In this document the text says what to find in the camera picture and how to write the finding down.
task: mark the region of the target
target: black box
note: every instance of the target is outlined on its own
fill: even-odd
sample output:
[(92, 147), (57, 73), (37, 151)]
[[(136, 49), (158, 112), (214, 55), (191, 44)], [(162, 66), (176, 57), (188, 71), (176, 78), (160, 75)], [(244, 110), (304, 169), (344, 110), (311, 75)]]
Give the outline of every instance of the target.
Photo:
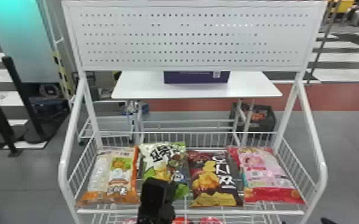
[(164, 83), (227, 83), (229, 71), (164, 71)]
[[(233, 103), (233, 108), (230, 113), (230, 119), (235, 118), (235, 111), (237, 109), (237, 103)], [(241, 109), (244, 111), (247, 116), (249, 111), (249, 104), (242, 104)], [(269, 105), (254, 105), (253, 106), (252, 119), (249, 125), (249, 132), (272, 132), (276, 126), (276, 116), (274, 115), (273, 108)], [(241, 118), (239, 118), (237, 132), (243, 132), (244, 123)]]

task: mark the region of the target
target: snack bag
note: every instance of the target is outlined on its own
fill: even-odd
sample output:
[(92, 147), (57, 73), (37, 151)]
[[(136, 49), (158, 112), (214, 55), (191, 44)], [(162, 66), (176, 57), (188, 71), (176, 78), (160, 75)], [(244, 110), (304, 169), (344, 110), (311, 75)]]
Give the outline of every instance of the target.
[(87, 191), (77, 206), (103, 203), (136, 204), (138, 150), (99, 150)]
[(268, 147), (228, 147), (227, 151), (240, 167), (245, 202), (304, 201)]
[(171, 224), (193, 224), (192, 220), (186, 219), (184, 216), (176, 217)]
[(181, 172), (186, 157), (185, 142), (157, 142), (139, 146), (144, 156), (143, 180), (149, 177), (178, 183), (174, 200), (189, 193), (189, 187)]
[(222, 221), (214, 216), (203, 217), (199, 220), (200, 224), (222, 224)]
[(194, 200), (191, 207), (242, 206), (226, 152), (188, 151)]

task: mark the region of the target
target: red snack bag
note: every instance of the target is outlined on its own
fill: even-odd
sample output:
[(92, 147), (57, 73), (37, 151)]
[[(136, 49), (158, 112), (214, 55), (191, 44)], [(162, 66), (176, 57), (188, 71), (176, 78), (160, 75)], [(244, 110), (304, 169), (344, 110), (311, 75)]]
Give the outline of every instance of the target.
[(200, 219), (200, 224), (222, 224), (222, 221), (217, 217), (209, 216)]
[(184, 216), (176, 217), (171, 224), (193, 224), (190, 219), (185, 220)]
[(125, 219), (124, 221), (122, 221), (122, 224), (137, 224), (137, 219), (136, 218), (130, 218), (130, 219)]
[(303, 204), (292, 181), (268, 147), (228, 147), (239, 165), (245, 202), (278, 201)]

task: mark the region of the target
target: pegboard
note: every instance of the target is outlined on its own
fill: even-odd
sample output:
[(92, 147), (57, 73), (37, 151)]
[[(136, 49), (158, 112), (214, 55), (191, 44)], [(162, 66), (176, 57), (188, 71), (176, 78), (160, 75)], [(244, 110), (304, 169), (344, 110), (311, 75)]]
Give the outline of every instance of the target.
[(63, 1), (84, 70), (301, 70), (323, 1)]

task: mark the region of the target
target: blue container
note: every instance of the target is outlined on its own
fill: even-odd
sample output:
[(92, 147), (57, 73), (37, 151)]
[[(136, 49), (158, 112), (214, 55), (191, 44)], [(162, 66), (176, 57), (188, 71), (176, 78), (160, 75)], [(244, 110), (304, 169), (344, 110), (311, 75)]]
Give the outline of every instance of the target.
[(230, 71), (164, 71), (164, 83), (227, 83)]

